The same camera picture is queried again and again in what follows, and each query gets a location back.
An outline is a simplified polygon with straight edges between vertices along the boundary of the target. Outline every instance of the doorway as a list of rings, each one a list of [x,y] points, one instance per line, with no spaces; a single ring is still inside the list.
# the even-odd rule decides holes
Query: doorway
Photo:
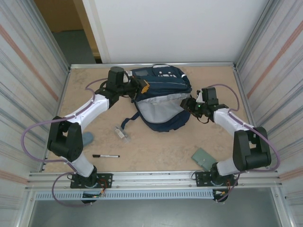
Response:
[[[102,63],[82,0],[35,0],[67,62]]]

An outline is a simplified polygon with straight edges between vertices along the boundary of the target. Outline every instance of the orange stripe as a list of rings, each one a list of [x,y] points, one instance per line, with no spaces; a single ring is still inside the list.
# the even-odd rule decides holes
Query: orange stripe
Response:
[[[0,179],[4,179],[7,181],[13,181],[16,183],[21,183],[21,184],[27,184],[27,179],[25,179],[21,176],[11,174],[9,172],[5,172],[3,170],[0,170]]]
[[[274,65],[277,63],[277,61],[281,58],[281,56],[287,51],[287,49],[291,46],[291,44],[296,40],[296,38],[299,36],[299,34],[303,30],[303,21],[299,24],[299,26],[294,30],[294,32],[290,35],[286,43],[283,45],[277,56],[272,60],[272,62],[267,66],[265,71],[262,73],[260,78],[257,80],[255,85],[252,87],[252,89],[247,94],[247,97],[250,98],[251,94],[256,90],[256,88],[259,86],[259,84],[262,82],[262,80],[266,77],[266,75],[272,70]]]
[[[0,33],[2,37],[8,42],[8,44],[13,48],[13,50],[18,54],[20,59],[27,65],[27,67],[32,71],[32,73],[38,78],[38,80],[42,83],[45,89],[51,94],[51,96],[58,101],[59,97],[55,94],[55,92],[51,89],[51,87],[47,84],[47,82],[42,78],[38,70],[34,67],[34,65],[30,62],[30,60],[25,56],[25,54],[20,50],[20,48],[16,45],[13,39],[9,36],[9,34],[5,31],[2,25],[0,25]]]
[[[294,169],[292,171],[289,171],[287,173],[281,174],[280,179],[281,181],[290,180],[292,178],[298,177],[303,175],[303,167]]]

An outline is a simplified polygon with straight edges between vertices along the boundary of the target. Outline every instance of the black marker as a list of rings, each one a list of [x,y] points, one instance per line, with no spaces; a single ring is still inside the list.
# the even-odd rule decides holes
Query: black marker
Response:
[[[93,155],[93,157],[120,157],[120,155]]]

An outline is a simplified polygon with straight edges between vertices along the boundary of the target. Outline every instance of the green object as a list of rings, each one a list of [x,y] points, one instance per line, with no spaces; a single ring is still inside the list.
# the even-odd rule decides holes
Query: green object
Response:
[[[206,171],[210,171],[213,163],[217,162],[216,159],[202,148],[199,148],[191,158]]]

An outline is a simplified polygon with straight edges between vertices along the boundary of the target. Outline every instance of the backpack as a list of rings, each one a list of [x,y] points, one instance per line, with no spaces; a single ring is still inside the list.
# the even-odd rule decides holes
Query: backpack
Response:
[[[192,91],[186,74],[165,64],[134,69],[127,73],[129,76],[146,80],[150,87],[147,92],[138,93],[132,100],[138,112],[123,121],[122,129],[128,121],[139,116],[148,127],[159,132],[177,130],[185,125],[190,113],[180,107],[180,103],[190,97]]]

